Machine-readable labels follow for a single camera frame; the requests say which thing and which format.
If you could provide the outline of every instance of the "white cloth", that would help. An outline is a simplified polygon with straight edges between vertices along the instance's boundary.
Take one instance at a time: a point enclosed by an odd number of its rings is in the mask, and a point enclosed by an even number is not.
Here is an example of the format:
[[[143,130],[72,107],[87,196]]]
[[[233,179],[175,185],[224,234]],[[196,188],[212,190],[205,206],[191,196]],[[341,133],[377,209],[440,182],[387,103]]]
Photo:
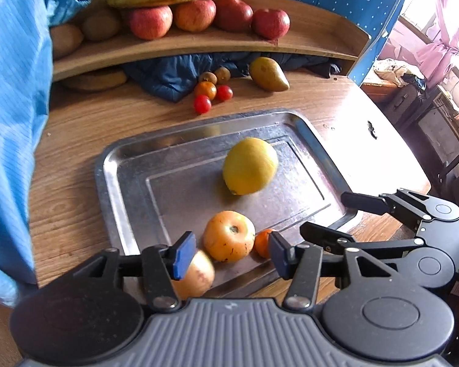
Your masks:
[[[420,69],[414,65],[410,65],[405,61],[397,61],[396,59],[384,59],[376,61],[373,65],[374,72],[383,80],[395,83],[398,87],[408,85],[401,77],[403,74],[413,74],[420,79],[424,79],[424,75]]]

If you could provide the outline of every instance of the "apple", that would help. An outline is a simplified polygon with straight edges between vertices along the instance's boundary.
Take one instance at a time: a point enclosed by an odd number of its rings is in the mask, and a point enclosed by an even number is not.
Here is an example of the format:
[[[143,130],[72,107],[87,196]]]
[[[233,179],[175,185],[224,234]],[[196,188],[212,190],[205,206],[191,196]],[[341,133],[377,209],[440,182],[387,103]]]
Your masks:
[[[245,33],[252,23],[253,9],[241,0],[216,0],[214,24],[227,32]]]
[[[174,22],[179,29],[192,33],[205,30],[214,21],[216,4],[212,0],[195,0],[177,5]]]
[[[167,34],[172,19],[172,10],[168,6],[137,8],[129,14],[129,27],[136,37],[154,40]]]
[[[253,14],[252,30],[268,40],[277,40],[291,26],[289,15],[281,9],[258,9]]]
[[[204,248],[216,261],[236,262],[252,251],[255,226],[244,215],[222,211],[209,220],[202,240]]]

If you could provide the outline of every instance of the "metal tray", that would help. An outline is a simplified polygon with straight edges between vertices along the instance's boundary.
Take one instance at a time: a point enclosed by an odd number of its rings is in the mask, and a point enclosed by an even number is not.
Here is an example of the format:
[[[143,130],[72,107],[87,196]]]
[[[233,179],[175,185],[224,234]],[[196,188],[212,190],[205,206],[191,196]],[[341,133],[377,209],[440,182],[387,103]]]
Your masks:
[[[234,196],[221,168],[229,149],[245,137],[271,143],[279,157],[273,181],[260,192]],[[340,203],[350,190],[301,115],[285,110],[235,114],[143,133],[110,145],[95,178],[110,242],[126,255],[174,243],[186,230],[198,239],[217,212],[234,210],[258,231],[274,228],[292,244],[311,221],[350,230],[358,211]],[[254,252],[234,263],[215,263],[210,296],[247,296],[278,278],[271,261]]]

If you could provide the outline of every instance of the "potato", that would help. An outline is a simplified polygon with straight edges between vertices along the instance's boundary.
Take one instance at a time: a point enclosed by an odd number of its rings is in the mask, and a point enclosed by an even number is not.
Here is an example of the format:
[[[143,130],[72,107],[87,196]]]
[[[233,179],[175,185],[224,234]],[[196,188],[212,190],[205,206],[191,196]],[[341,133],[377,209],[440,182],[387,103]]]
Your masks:
[[[102,9],[85,19],[82,32],[89,41],[104,41],[114,37],[121,29],[119,15],[111,9]]]
[[[83,34],[79,28],[70,23],[49,29],[53,42],[53,59],[70,55],[83,41]]]
[[[108,67],[79,74],[61,81],[65,87],[75,91],[99,92],[124,84],[128,80],[120,67]]]

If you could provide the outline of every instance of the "screw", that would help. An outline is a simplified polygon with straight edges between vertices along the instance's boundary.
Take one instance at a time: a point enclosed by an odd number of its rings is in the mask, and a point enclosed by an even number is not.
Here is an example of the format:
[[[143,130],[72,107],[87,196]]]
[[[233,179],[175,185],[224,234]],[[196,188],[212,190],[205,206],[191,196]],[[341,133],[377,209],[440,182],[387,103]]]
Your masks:
[[[177,306],[177,300],[171,296],[157,296],[153,299],[153,305],[162,310],[170,310]]]
[[[286,299],[286,306],[292,310],[306,309],[311,305],[311,301],[305,296],[293,295]]]

